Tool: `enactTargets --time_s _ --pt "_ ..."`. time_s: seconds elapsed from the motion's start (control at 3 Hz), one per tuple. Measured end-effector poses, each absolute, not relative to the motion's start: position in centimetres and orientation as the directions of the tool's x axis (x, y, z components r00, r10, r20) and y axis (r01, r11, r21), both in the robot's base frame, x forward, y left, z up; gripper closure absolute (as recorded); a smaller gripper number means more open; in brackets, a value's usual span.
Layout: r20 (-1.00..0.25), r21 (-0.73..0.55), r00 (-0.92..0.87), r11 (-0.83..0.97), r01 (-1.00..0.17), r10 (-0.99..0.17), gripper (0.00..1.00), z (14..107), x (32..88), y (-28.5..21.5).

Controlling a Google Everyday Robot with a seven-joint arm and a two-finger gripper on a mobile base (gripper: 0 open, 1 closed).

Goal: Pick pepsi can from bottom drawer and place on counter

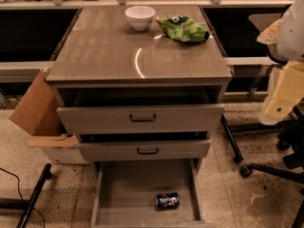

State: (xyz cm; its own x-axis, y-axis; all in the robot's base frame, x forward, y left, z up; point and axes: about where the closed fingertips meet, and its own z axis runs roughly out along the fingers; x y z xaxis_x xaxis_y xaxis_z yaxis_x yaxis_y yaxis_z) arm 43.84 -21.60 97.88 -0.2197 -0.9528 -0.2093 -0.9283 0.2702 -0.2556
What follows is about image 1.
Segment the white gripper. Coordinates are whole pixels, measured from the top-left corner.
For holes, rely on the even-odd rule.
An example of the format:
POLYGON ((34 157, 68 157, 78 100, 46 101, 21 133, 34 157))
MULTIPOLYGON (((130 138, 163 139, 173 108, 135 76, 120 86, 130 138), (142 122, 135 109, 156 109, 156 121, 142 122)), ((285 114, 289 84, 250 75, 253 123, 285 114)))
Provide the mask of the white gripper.
POLYGON ((267 97, 258 120, 274 125, 284 120, 304 98, 304 63, 289 61, 283 68, 274 67, 269 76, 267 97))

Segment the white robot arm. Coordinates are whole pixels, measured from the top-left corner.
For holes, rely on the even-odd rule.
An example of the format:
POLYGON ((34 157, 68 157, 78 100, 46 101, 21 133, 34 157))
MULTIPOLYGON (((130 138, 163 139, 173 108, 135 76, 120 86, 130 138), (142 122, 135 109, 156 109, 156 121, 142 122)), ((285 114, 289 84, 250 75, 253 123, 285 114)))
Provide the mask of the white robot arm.
POLYGON ((262 124, 274 125, 304 98, 304 0, 295 0, 257 40, 276 46, 277 54, 287 60, 282 69, 273 69, 258 117, 262 124))

